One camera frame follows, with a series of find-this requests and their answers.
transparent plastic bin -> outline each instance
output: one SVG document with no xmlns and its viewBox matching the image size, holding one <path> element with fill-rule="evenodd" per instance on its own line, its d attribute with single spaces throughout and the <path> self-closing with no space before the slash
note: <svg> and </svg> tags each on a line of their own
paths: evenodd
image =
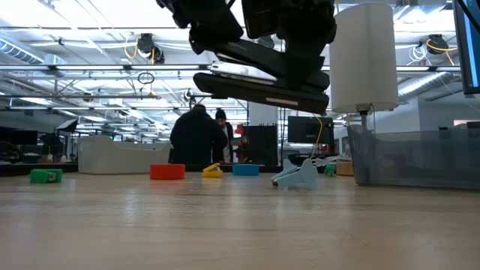
<svg viewBox="0 0 480 270">
<path fill-rule="evenodd" d="M 480 130 L 373 134 L 348 127 L 355 182 L 480 190 Z"/>
</svg>

orange block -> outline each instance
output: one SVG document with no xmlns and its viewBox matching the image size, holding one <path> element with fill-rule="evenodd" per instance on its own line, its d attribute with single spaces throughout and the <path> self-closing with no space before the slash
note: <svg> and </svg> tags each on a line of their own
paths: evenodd
<svg viewBox="0 0 480 270">
<path fill-rule="evenodd" d="M 150 165 L 151 180 L 181 180 L 185 179 L 184 164 L 152 164 Z"/>
</svg>

light blue plastic piece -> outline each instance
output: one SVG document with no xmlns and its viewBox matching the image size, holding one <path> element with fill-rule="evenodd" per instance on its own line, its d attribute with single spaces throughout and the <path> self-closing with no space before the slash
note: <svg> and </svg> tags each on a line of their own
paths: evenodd
<svg viewBox="0 0 480 270">
<path fill-rule="evenodd" d="M 289 173 L 293 173 L 296 170 L 300 170 L 300 169 L 296 165 L 293 165 L 290 159 L 286 158 L 283 160 L 283 170 L 277 175 L 272 176 L 270 180 L 278 179 L 279 177 L 285 176 Z"/>
<path fill-rule="evenodd" d="M 296 185 L 305 184 L 307 188 L 319 190 L 317 167 L 313 165 L 312 160 L 307 158 L 303 161 L 299 170 L 277 178 L 278 188 L 288 189 Z"/>
</svg>

desk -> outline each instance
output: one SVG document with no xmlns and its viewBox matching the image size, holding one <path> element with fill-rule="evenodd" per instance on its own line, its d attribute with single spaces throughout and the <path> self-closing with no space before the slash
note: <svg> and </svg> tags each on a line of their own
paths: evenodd
<svg viewBox="0 0 480 270">
<path fill-rule="evenodd" d="M 3 178 L 0 269 L 479 268 L 479 193 L 270 176 Z"/>
</svg>

green block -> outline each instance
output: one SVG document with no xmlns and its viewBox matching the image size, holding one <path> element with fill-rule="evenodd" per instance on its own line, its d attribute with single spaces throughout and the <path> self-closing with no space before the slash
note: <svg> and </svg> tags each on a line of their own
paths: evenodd
<svg viewBox="0 0 480 270">
<path fill-rule="evenodd" d="M 30 172 L 31 184 L 62 183 L 61 169 L 33 169 Z"/>
<path fill-rule="evenodd" d="M 335 177 L 335 171 L 337 170 L 337 167 L 335 165 L 328 165 L 324 169 L 325 176 L 328 177 Z"/>
</svg>

